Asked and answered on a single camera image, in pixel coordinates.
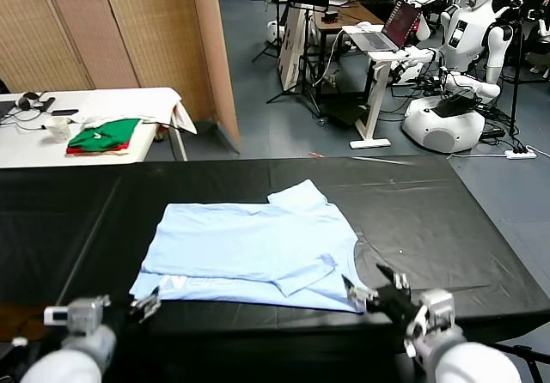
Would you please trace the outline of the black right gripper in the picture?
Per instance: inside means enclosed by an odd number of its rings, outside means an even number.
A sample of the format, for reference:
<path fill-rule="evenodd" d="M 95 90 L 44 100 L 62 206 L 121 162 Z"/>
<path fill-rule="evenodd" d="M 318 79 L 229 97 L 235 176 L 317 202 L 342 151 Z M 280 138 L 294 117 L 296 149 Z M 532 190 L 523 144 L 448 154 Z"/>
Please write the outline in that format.
<path fill-rule="evenodd" d="M 377 269 L 393 286 L 377 290 L 357 286 L 342 275 L 347 299 L 363 313 L 384 313 L 405 337 L 419 337 L 425 333 L 425 307 L 411 300 L 411 288 L 405 273 L 394 271 L 384 264 Z"/>

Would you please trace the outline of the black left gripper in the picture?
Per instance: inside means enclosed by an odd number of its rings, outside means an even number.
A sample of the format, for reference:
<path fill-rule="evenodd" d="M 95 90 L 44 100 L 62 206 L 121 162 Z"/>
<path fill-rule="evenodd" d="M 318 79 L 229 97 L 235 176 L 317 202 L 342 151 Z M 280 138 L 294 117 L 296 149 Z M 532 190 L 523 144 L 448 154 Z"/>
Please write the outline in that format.
<path fill-rule="evenodd" d="M 160 287 L 156 286 L 150 295 L 141 300 L 132 301 L 132 298 L 102 297 L 103 313 L 105 315 L 128 315 L 133 322 L 144 322 L 158 310 L 160 302 Z"/>

